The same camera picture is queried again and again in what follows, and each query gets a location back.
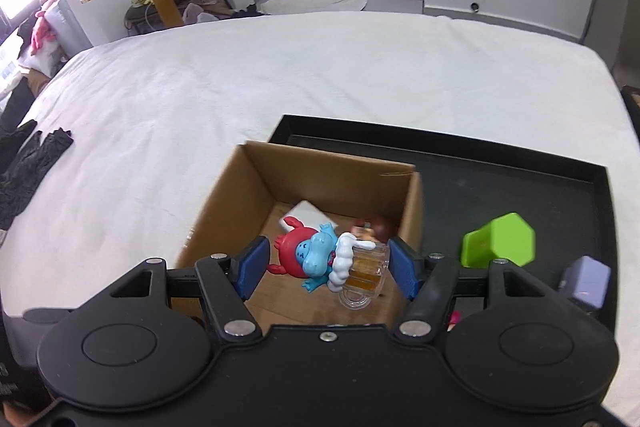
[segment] white block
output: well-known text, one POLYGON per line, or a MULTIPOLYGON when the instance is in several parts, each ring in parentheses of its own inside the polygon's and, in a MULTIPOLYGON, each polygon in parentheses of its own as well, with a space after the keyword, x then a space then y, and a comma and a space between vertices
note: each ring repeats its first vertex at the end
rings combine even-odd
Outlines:
MULTIPOLYGON (((298 203, 289 212, 287 212, 284 217, 288 216, 299 219, 302 224, 305 225, 305 227, 316 229, 318 230, 318 232, 320 231, 320 225, 331 223, 332 227, 334 228, 338 226, 308 201, 300 201, 300 203, 298 203)), ((287 225, 287 223, 284 222, 284 217, 280 220, 280 226, 283 227, 285 232, 291 232, 291 230, 293 230, 293 227, 290 227, 289 225, 287 225)))

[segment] pink object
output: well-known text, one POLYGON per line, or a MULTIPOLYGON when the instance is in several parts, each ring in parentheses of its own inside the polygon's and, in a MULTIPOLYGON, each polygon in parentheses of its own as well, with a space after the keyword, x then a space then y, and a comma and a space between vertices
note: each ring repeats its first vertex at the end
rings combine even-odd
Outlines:
POLYGON ((462 320, 462 313, 460 313, 460 312, 453 312, 453 313, 451 314, 451 320, 449 321, 449 324, 456 325, 456 324, 458 324, 461 320, 462 320))
POLYGON ((31 56, 35 55, 42 49, 45 41, 53 41, 56 39, 56 35, 53 33, 51 26, 49 26, 49 23, 44 18, 47 8, 49 8, 54 2, 55 0, 48 0, 43 4, 42 10, 36 12, 38 20, 33 27, 33 32, 31 33, 31 56))

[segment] pink plush toy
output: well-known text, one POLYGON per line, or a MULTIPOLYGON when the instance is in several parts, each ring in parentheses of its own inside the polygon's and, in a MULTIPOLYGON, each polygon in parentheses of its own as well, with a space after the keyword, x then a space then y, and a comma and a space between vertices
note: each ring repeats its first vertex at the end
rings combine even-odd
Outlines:
POLYGON ((42 49, 45 41, 53 41, 56 39, 56 35, 52 31, 51 26, 49 26, 49 23, 44 18, 44 14, 47 9, 49 9, 55 1, 57 0, 46 0, 42 5, 42 9, 39 12, 36 12, 38 20, 33 27, 33 32, 31 33, 31 56, 35 55, 42 49))

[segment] bed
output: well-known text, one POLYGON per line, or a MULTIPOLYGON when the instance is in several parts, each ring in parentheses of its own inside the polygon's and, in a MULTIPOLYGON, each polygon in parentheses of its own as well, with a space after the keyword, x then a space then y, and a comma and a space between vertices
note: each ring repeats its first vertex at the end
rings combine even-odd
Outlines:
POLYGON ((75 308, 148 257, 177 260, 233 147, 283 114, 459 134, 602 164, 618 229, 622 359, 606 405, 640 421, 640 150, 591 50, 482 23, 379 12, 232 20, 73 58, 27 119, 75 144, 12 226, 4 310, 75 308))

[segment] open cardboard box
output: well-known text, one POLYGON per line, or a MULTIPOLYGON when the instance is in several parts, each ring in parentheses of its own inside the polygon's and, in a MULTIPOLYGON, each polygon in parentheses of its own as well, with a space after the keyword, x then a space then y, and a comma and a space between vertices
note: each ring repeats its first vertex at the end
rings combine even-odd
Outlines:
MULTIPOLYGON (((284 233, 279 220, 301 200, 331 217, 337 233, 356 217, 379 215, 399 225, 398 235, 417 249, 422 240, 422 188, 414 166, 359 156, 247 142, 238 146, 201 211, 178 267, 213 253, 241 252, 257 235, 273 248, 284 233)), ((302 279, 265 273, 246 305, 262 331, 273 324, 395 323, 406 302, 391 275, 367 308, 351 311, 326 286, 308 294, 302 279)), ((178 309, 187 310, 185 303, 178 309)))

